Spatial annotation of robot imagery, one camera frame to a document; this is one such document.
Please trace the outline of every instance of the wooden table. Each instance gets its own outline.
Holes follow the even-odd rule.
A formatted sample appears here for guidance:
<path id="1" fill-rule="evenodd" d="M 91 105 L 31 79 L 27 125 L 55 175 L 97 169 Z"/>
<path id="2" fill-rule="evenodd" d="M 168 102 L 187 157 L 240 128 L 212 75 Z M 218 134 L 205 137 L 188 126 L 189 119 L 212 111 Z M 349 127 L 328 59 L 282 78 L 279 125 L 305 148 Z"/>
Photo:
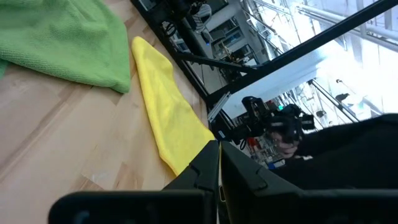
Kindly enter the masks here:
<path id="1" fill-rule="evenodd" d="M 172 61 L 128 0 L 105 3 L 124 21 L 130 42 L 139 35 Z M 172 63 L 182 95 L 207 125 L 204 101 Z M 125 95 L 7 68 L 0 80 L 2 224 L 46 223 L 50 206 L 69 192 L 158 190 L 174 178 L 158 155 L 132 57 L 130 67 Z"/>

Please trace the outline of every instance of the towel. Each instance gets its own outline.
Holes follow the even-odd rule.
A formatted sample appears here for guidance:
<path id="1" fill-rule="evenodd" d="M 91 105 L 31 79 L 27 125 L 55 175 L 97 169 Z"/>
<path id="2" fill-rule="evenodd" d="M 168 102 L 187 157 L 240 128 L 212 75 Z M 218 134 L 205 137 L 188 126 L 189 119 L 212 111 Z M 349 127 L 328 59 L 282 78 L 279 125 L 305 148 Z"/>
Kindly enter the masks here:
<path id="1" fill-rule="evenodd" d="M 169 60 L 140 37 L 132 52 L 159 155 L 179 175 L 214 135 L 178 90 Z"/>
<path id="2" fill-rule="evenodd" d="M 0 77 L 7 62 L 127 93 L 126 28 L 102 0 L 0 0 Z"/>

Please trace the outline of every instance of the yellow microfiber towel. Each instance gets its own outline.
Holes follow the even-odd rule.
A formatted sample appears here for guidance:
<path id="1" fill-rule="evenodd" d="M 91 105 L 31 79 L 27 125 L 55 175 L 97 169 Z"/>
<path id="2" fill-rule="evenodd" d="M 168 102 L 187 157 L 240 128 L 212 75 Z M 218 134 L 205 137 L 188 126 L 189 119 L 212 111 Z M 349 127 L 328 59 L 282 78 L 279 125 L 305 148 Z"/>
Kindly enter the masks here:
<path id="1" fill-rule="evenodd" d="M 178 90 L 169 60 L 141 37 L 132 53 L 160 157 L 179 175 L 214 136 Z"/>

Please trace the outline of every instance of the black metal frame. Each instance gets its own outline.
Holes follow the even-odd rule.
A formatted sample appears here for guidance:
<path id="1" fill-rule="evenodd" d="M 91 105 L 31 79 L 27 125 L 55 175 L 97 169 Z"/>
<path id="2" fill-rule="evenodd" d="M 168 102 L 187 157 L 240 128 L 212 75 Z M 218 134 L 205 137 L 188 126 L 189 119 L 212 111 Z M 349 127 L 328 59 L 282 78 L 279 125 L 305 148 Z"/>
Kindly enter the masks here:
<path id="1" fill-rule="evenodd" d="M 150 28 L 155 32 L 156 36 L 159 38 L 161 43 L 165 46 L 169 54 L 176 61 L 177 65 L 184 72 L 185 76 L 189 79 L 191 84 L 194 86 L 199 95 L 204 99 L 208 110 L 211 109 L 214 104 L 227 92 L 231 94 L 236 93 L 239 90 L 249 86 L 250 84 L 266 77 L 272 72 L 288 65 L 294 60 L 303 57 L 304 55 L 310 53 L 311 51 L 321 47 L 322 45 L 328 43 L 331 40 L 347 33 L 348 31 L 354 29 L 355 27 L 364 24 L 368 20 L 378 16 L 384 11 L 396 6 L 398 4 L 398 0 L 379 0 L 370 6 L 364 8 L 363 10 L 349 16 L 347 19 L 337 23 L 331 28 L 323 31 L 322 33 L 312 37 L 306 42 L 294 47 L 293 49 L 285 52 L 284 54 L 276 57 L 272 61 L 266 62 L 264 65 L 260 67 L 249 67 L 245 65 L 237 65 L 235 63 L 228 63 L 220 60 L 214 60 L 210 58 L 204 57 L 201 53 L 201 50 L 198 46 L 195 46 L 195 38 L 189 34 L 187 28 L 181 24 L 176 24 L 176 29 L 179 34 L 182 36 L 188 48 L 190 48 L 191 52 L 195 55 L 190 54 L 182 54 L 177 52 L 171 45 L 168 38 L 165 37 L 163 31 L 160 28 L 160 25 L 156 23 L 154 19 L 153 11 L 146 11 L 139 0 L 131 0 L 133 5 L 138 9 L 141 15 L 149 24 Z M 196 76 L 195 72 L 187 65 L 186 61 L 196 62 L 205 65 L 211 65 L 219 68 L 227 68 L 236 70 L 239 72 L 246 72 L 247 75 L 241 77 L 237 82 L 232 82 L 229 85 L 226 85 L 219 90 L 215 91 L 212 94 L 209 94 L 206 91 L 206 88 L 203 86 L 202 82 Z"/>

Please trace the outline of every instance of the green microfiber towel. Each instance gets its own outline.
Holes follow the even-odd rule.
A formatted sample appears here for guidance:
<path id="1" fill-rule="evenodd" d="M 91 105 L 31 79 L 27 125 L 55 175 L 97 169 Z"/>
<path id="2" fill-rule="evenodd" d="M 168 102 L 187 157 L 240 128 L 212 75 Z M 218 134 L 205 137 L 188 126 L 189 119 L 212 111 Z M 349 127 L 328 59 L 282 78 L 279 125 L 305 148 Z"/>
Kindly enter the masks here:
<path id="1" fill-rule="evenodd" d="M 126 28 L 101 0 L 0 0 L 0 77 L 7 62 L 130 89 Z"/>

